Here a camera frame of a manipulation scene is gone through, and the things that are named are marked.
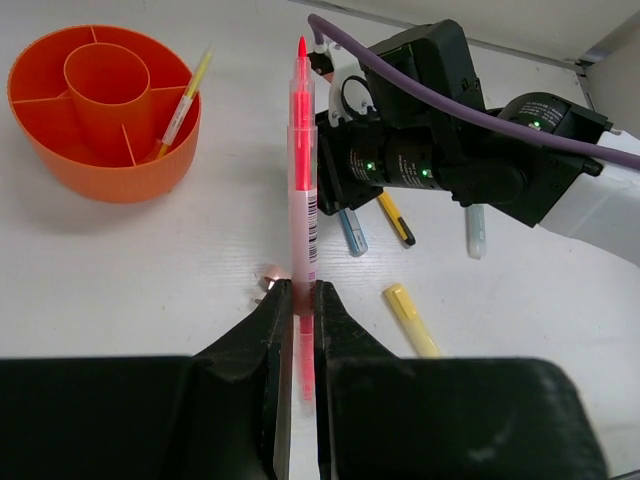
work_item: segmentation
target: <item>cylindrical compartment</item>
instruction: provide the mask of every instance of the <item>cylindrical compartment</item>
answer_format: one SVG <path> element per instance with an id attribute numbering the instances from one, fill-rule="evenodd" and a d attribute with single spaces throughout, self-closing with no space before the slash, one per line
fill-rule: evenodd
<path id="1" fill-rule="evenodd" d="M 92 150 L 114 165 L 125 156 L 132 155 L 133 164 L 149 154 L 154 146 L 150 77 L 138 55 L 110 43 L 84 45 L 67 57 L 64 77 Z"/>

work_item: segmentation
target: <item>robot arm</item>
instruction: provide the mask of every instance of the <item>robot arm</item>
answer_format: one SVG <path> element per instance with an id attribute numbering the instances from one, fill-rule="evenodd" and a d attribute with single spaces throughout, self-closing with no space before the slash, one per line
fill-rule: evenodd
<path id="1" fill-rule="evenodd" d="M 397 70 L 474 110 L 554 136 L 640 154 L 608 119 L 548 93 L 485 109 L 464 32 L 446 20 L 371 49 Z M 441 112 L 330 43 L 310 55 L 332 77 L 317 115 L 319 207 L 357 209 L 385 186 L 446 190 L 462 206 L 487 203 L 533 227 L 578 238 L 640 264 L 640 172 L 541 147 Z M 364 88 L 349 87 L 360 83 Z"/>

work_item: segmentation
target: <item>white table surface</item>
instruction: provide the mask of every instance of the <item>white table surface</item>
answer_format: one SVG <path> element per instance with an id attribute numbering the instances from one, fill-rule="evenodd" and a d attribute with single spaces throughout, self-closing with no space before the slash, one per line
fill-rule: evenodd
<path id="1" fill-rule="evenodd" d="M 194 65 L 202 86 L 193 167 L 140 205 L 60 186 L 0 111 L 0 355 L 194 354 L 252 309 L 268 264 L 288 266 L 287 92 L 313 9 L 285 0 L 10 0 L 0 8 L 2 75 L 36 38 L 69 25 L 134 28 Z M 397 29 L 319 12 L 371 44 Z M 584 99 L 575 74 L 472 49 L 489 106 L 530 91 Z M 318 108 L 328 86 L 318 85 Z M 401 356 L 413 352 L 382 290 L 402 282 L 446 355 L 542 357 L 578 385 L 611 473 L 640 467 L 640 269 L 487 209 L 488 256 L 469 259 L 464 214 L 443 192 L 394 190 L 417 245 L 404 249 L 377 203 L 358 211 L 369 252 L 349 256 L 320 219 L 320 277 Z M 317 478 L 315 421 L 294 402 L 291 478 Z"/>

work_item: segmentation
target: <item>yellow marker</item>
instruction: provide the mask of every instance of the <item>yellow marker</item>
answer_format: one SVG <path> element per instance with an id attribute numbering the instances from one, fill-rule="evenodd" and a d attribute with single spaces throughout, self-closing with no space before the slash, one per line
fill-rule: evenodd
<path id="1" fill-rule="evenodd" d="M 211 58 L 213 58 L 213 47 L 209 46 L 207 51 L 204 52 L 198 66 L 196 67 L 196 71 L 191 77 L 191 81 L 182 95 L 180 99 L 180 103 L 178 103 L 178 107 L 169 122 L 169 126 L 167 127 L 166 132 L 164 132 L 164 137 L 162 137 L 162 146 L 160 147 L 160 151 L 158 152 L 158 156 L 156 158 L 164 157 L 169 150 L 169 147 L 173 144 L 173 141 L 176 139 L 176 135 L 178 135 L 178 131 L 182 126 L 182 122 L 184 122 L 187 113 L 189 113 L 189 108 L 191 108 L 191 103 L 193 103 L 193 99 L 196 97 L 198 93 L 198 88 L 200 87 L 200 83 L 204 78 L 204 74 L 209 67 L 209 63 L 211 62 Z"/>
<path id="2" fill-rule="evenodd" d="M 416 306 L 411 301 L 407 290 L 401 283 L 391 285 L 384 291 L 384 296 L 393 309 L 393 313 L 402 324 L 413 347 L 421 357 L 439 357 L 440 350 L 434 343 L 427 328 L 422 323 Z"/>
<path id="3" fill-rule="evenodd" d="M 415 245 L 416 237 L 414 237 L 411 230 L 409 230 L 409 226 L 402 218 L 398 207 L 396 207 L 393 200 L 391 200 L 391 196 L 387 192 L 382 192 L 378 196 L 378 201 L 380 202 L 380 205 L 382 205 L 382 208 L 384 208 L 384 211 L 387 213 L 387 216 L 393 223 L 393 226 L 396 228 L 398 235 L 402 238 L 402 241 L 409 246 Z"/>

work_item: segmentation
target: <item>purple cable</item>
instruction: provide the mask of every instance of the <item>purple cable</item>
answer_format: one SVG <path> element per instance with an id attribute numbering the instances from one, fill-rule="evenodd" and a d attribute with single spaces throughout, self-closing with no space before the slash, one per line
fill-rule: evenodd
<path id="1" fill-rule="evenodd" d="M 572 140 L 570 138 L 558 137 L 465 107 L 455 100 L 444 97 L 399 72 L 349 34 L 343 32 L 324 18 L 311 14 L 307 21 L 313 29 L 316 44 L 322 44 L 324 42 L 324 35 L 326 35 L 385 80 L 444 113 L 464 120 L 465 122 L 472 123 L 473 125 L 493 130 L 494 132 L 502 133 L 528 143 L 577 153 L 579 155 L 586 155 L 640 171 L 640 156 L 638 155 L 591 143 L 579 142 L 578 140 Z"/>

